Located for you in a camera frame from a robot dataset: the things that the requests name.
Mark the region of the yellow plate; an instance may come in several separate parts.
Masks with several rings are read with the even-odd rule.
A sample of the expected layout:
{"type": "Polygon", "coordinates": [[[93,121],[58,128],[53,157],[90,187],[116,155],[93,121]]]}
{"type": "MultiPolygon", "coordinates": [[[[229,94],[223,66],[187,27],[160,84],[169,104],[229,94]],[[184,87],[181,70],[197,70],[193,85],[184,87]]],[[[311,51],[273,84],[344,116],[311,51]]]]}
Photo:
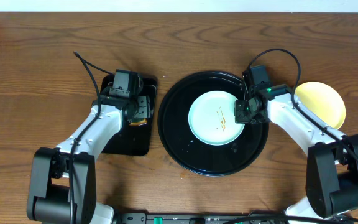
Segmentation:
{"type": "Polygon", "coordinates": [[[306,82],[298,86],[295,94],[316,116],[334,129],[339,129],[346,118],[346,106],[340,94],[321,82],[306,82]]]}

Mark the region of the orange green sponge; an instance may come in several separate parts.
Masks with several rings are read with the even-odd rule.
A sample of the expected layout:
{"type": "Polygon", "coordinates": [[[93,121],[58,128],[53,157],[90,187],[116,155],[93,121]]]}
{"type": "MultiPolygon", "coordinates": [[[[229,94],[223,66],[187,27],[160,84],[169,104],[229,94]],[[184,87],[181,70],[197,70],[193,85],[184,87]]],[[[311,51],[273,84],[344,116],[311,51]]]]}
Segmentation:
{"type": "Polygon", "coordinates": [[[147,124],[147,119],[146,118],[142,118],[142,119],[132,119],[129,122],[130,126],[142,126],[147,124]]]}

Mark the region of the light green plate top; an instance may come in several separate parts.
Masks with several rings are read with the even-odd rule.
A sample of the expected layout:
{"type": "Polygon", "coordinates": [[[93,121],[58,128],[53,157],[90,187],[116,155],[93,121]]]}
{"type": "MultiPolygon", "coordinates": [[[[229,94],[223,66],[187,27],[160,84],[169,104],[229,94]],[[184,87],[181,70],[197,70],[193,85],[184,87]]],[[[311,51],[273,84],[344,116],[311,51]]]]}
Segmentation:
{"type": "Polygon", "coordinates": [[[235,122],[236,100],[225,91],[209,91],[199,96],[188,113],[188,124],[195,137],[212,146],[222,146],[239,137],[245,125],[235,122]]]}

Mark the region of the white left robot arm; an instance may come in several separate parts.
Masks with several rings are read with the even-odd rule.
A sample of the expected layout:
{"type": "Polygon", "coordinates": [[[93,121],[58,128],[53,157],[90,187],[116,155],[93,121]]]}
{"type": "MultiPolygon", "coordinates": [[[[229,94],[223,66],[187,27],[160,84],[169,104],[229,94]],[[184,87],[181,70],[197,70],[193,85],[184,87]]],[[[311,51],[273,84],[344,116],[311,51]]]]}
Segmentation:
{"type": "Polygon", "coordinates": [[[41,223],[113,223],[114,209],[96,198],[95,163],[102,152],[148,153],[155,94],[103,95],[80,127],[33,157],[27,216],[41,223]]]}

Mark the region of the rectangular black tray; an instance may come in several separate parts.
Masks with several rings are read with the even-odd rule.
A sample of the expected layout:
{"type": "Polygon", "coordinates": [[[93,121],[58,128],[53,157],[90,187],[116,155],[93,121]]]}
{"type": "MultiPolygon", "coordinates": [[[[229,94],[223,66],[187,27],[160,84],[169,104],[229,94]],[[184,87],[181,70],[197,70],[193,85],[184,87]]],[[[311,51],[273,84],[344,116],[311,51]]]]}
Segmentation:
{"type": "Polygon", "coordinates": [[[139,126],[131,126],[125,120],[121,130],[108,141],[102,153],[128,156],[144,156],[148,153],[158,85],[155,76],[146,75],[143,79],[144,87],[140,96],[150,98],[150,118],[146,119],[145,124],[139,126]]]}

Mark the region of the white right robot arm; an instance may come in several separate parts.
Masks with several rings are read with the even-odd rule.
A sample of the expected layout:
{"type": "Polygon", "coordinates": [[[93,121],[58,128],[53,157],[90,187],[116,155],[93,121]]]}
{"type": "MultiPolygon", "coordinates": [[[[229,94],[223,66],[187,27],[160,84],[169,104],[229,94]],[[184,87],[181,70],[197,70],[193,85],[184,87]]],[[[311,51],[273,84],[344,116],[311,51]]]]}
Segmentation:
{"type": "Polygon", "coordinates": [[[306,196],[275,219],[286,223],[358,223],[344,213],[358,208],[358,134],[348,136],[311,112],[286,85],[246,87],[235,120],[271,122],[307,155],[306,196]]]}

